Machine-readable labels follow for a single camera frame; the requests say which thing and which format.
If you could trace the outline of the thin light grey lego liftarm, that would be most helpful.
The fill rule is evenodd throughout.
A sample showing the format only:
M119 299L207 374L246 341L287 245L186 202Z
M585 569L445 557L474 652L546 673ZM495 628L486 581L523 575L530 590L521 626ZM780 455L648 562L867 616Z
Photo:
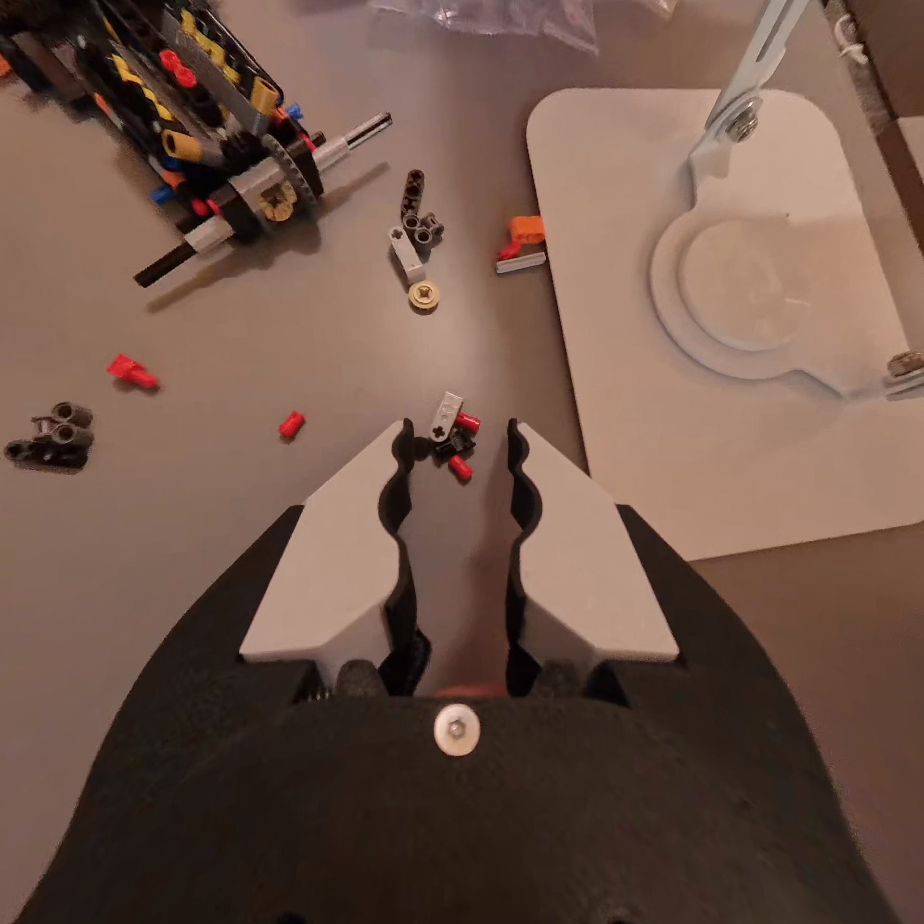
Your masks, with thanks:
M462 410L464 399L452 392L444 392L430 428L430 439L435 445L445 443L456 426L456 419Z

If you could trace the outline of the white book stand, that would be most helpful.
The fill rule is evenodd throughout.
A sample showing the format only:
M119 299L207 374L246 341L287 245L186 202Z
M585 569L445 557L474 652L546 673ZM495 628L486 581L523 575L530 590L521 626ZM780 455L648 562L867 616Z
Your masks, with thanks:
M922 520L922 370L840 136L764 85L567 89L526 145L591 477L690 560Z

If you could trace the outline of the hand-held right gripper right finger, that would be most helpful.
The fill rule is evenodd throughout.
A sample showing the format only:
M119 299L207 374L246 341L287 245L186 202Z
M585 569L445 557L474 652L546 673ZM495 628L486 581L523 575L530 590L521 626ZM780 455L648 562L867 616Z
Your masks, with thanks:
M542 670L578 689L609 663L674 664L680 648L611 494L533 427L507 424L519 532L505 589L505 684L529 695Z

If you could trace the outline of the red lego connector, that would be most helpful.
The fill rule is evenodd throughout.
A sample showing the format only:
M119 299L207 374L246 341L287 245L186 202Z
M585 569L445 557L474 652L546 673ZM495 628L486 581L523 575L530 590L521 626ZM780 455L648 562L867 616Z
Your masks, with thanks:
M108 364L107 373L123 384L143 389L157 391L160 380L153 375L143 364L125 354L116 355Z

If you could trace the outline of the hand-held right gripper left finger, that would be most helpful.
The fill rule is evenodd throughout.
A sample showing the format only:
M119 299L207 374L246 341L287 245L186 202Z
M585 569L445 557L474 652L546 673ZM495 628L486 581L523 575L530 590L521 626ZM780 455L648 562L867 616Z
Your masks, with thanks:
M247 663L311 662L332 688L367 661L410 696L430 658L408 548L412 422L391 424L303 504L238 650Z

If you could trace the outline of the lego car chassis assembly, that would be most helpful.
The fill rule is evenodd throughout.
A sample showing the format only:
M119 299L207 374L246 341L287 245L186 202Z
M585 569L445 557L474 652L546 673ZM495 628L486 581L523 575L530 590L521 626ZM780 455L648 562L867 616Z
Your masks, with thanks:
M392 124L380 113L340 137L309 134L214 2L2 2L1 19L11 71L96 106L182 207L182 241L136 274L142 288L314 213L323 174Z

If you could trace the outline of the clear plastic bag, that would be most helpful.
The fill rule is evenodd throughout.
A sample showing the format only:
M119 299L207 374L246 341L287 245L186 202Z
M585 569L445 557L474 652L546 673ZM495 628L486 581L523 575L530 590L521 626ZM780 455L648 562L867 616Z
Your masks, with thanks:
M550 38L599 52L591 1L371 1L370 10L478 36Z

